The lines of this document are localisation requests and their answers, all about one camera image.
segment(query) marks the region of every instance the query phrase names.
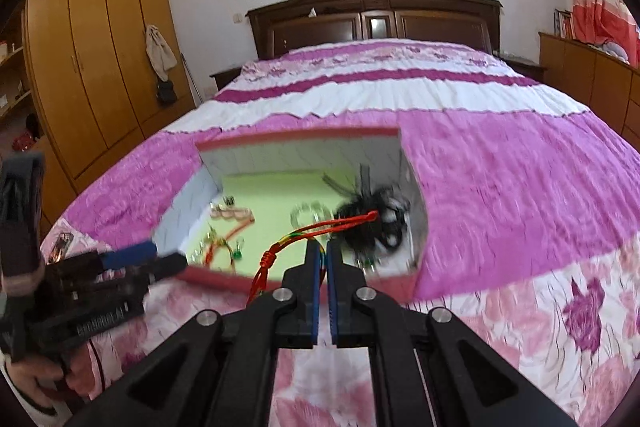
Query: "curtain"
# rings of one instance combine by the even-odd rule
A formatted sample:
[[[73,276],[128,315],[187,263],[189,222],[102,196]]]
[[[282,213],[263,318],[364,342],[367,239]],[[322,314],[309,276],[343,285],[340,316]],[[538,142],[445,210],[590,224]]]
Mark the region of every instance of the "curtain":
[[[638,26],[623,0],[574,0],[575,37],[597,46],[613,41],[620,45],[633,67],[638,66]]]

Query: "headboard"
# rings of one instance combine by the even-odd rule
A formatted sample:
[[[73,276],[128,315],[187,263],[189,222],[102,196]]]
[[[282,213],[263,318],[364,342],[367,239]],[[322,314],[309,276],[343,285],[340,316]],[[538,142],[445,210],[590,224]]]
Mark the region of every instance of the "headboard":
[[[247,16],[263,60],[303,46],[394,37],[492,53],[500,47],[500,7],[496,0],[287,0]]]

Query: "wooden dresser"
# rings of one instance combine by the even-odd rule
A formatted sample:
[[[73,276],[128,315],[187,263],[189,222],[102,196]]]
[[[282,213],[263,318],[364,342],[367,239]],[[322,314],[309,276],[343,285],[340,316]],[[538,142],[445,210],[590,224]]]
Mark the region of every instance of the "wooden dresser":
[[[26,0],[26,65],[38,116],[80,193],[146,138],[194,107],[182,64],[162,107],[146,56],[153,24],[180,57],[168,0]]]
[[[545,84],[588,105],[640,152],[640,71],[577,41],[540,33]]]

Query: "silver bolt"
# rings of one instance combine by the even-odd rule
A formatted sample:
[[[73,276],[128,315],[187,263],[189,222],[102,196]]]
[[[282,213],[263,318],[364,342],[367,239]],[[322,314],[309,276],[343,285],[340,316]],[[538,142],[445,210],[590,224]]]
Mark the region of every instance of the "silver bolt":
[[[293,292],[289,288],[278,288],[273,291],[273,298],[278,302],[286,302],[293,297]]]
[[[453,315],[446,308],[436,308],[431,312],[431,317],[433,317],[434,321],[439,322],[440,324],[446,324],[451,322]]]
[[[358,288],[356,290],[356,297],[361,301],[372,301],[376,298],[376,291],[373,288],[369,288],[368,286],[363,286],[362,288]]]
[[[201,326],[213,326],[216,323],[216,320],[218,320],[218,315],[216,312],[212,312],[211,310],[204,310],[203,312],[198,313],[196,320]]]

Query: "box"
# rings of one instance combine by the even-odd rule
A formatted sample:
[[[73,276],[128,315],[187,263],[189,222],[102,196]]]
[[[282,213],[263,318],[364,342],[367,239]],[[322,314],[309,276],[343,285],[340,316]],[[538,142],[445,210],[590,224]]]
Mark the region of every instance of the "box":
[[[233,263],[229,254],[221,253],[221,249],[216,253],[212,269],[190,264],[181,279],[248,293],[262,254],[296,228],[294,223],[303,213],[301,208],[306,207],[310,212],[309,206],[314,206],[313,212],[324,219],[324,214],[332,214],[341,201],[348,199],[323,182],[323,176],[359,191],[364,165],[369,166],[372,190],[391,185],[410,204],[406,216],[408,231],[400,248],[379,264],[365,269],[367,283],[399,302],[413,299],[426,246],[428,220],[398,128],[258,133],[211,140],[197,147],[203,165],[176,195],[154,230],[153,240],[158,251],[179,250],[192,263],[198,256],[201,238],[211,227],[217,234],[224,235],[236,225],[233,219],[226,223],[222,218],[209,217],[211,205],[222,202],[225,196],[234,196],[238,208],[250,208],[255,222],[237,236],[242,239],[239,241],[241,261]],[[310,223],[308,215],[302,217],[308,221],[300,222],[300,226]],[[321,236],[320,240],[322,243],[326,238]],[[234,245],[234,240],[229,240],[229,244]],[[305,241],[300,241],[278,254],[270,269],[268,289],[280,286],[285,269],[303,262],[304,250]],[[353,255],[346,251],[345,261],[350,260]]]

